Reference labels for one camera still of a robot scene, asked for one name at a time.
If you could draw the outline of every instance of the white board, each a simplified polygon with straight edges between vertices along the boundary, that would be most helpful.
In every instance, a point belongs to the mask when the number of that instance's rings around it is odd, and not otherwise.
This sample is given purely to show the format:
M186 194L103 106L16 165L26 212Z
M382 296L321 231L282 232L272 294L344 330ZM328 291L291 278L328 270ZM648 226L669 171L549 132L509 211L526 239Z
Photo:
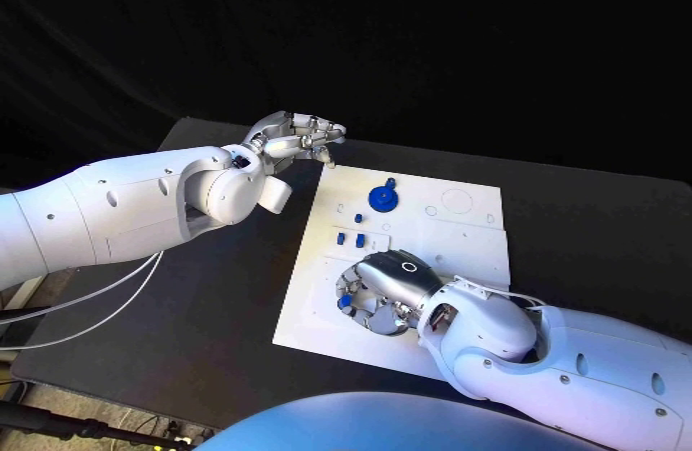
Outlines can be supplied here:
M396 181L399 204L377 213L367 194ZM362 214L363 221L354 222ZM343 245L336 243L344 233ZM364 246L356 248L356 235ZM413 253L441 276L509 287L507 239L500 189L347 166L323 168L274 344L444 380L415 330L379 336L336 307L336 280L364 255Z

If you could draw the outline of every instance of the hole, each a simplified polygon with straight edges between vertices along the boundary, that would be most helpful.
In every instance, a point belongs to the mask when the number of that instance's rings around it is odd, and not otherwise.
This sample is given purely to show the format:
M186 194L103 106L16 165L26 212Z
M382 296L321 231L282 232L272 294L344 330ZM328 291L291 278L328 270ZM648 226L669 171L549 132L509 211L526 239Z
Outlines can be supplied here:
M586 357L581 353L576 355L576 372L582 376L588 374L588 361Z
M659 396L666 392L666 383L659 373L651 374L651 389Z
M168 195L168 183L164 179L158 178L158 189L161 190L161 194L164 196Z
M108 200L108 204L112 207L115 207L118 205L118 195L112 191L108 191L105 193L105 199Z

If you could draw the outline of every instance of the black tabletop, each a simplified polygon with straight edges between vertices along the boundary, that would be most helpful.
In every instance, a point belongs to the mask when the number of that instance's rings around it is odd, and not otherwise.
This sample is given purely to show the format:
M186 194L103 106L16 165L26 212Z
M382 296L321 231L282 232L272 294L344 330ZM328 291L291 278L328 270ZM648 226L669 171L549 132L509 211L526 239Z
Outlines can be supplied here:
M186 119L161 149L236 143L245 131ZM499 186L514 290L692 342L684 184L353 140L333 146L333 155L343 165ZM258 207L238 225L165 251L122 313L67 343L21 352L17 378L216 428L338 391L470 401L444 382L271 344L320 166L298 161L281 173L294 189L281 215ZM60 300L109 284L137 265L82 268ZM50 314L31 343L93 324L142 278Z

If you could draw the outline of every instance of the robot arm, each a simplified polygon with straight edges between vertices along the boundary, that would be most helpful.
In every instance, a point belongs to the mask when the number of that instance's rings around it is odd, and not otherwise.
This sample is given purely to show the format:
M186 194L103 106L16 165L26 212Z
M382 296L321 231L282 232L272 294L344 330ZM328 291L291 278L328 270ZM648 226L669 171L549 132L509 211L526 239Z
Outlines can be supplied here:
M336 289L341 313L372 332L415 328L468 398L615 449L692 449L687 344L607 316L520 308L458 276L442 285L403 251L366 256Z
M238 223L291 194L274 178L297 159L333 166L343 126L278 112L239 145L108 159L0 196L0 289L60 269L142 258Z

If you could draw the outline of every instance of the black curtain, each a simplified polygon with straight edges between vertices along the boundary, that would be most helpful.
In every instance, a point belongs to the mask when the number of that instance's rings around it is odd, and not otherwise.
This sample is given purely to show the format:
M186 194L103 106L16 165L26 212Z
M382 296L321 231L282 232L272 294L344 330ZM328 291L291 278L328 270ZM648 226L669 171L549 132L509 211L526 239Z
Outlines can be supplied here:
M686 0L0 0L0 186L183 116L689 181Z

